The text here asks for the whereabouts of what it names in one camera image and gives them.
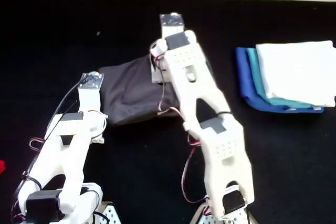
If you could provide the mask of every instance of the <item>black surface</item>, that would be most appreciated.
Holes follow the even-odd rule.
[[[239,97],[234,48],[261,42],[334,39],[336,4],[248,0],[0,0],[2,91],[0,217],[59,100],[82,72],[148,53],[159,38],[160,13],[183,14],[212,64],[218,86],[245,130],[261,224],[334,223],[334,109],[318,115],[255,111]],[[196,205],[180,178],[190,148],[179,119],[108,129],[92,145],[85,181],[102,186],[123,223],[188,223]],[[203,197],[201,151],[186,179]]]

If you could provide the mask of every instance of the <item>red object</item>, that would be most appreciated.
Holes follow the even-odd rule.
[[[5,162],[0,160],[0,174],[3,173],[6,169]]]

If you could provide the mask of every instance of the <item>white towel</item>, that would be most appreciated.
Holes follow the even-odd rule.
[[[335,106],[332,41],[256,45],[266,97]]]

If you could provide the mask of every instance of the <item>black fabric bag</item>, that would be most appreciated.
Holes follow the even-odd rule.
[[[119,66],[102,67],[104,81],[100,88],[102,112],[110,126],[125,125],[152,119],[158,115],[162,85],[152,83],[149,57],[142,57]],[[165,84],[162,110],[179,107],[171,83]],[[173,116],[175,112],[160,116]]]

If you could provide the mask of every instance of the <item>perforated metal base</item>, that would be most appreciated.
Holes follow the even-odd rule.
[[[106,206],[103,214],[110,219],[110,224],[121,224],[117,211],[113,205]],[[96,216],[95,224],[107,224],[107,222],[104,218]]]
[[[224,221],[216,220],[213,215],[209,216],[202,215],[198,224],[224,224]]]

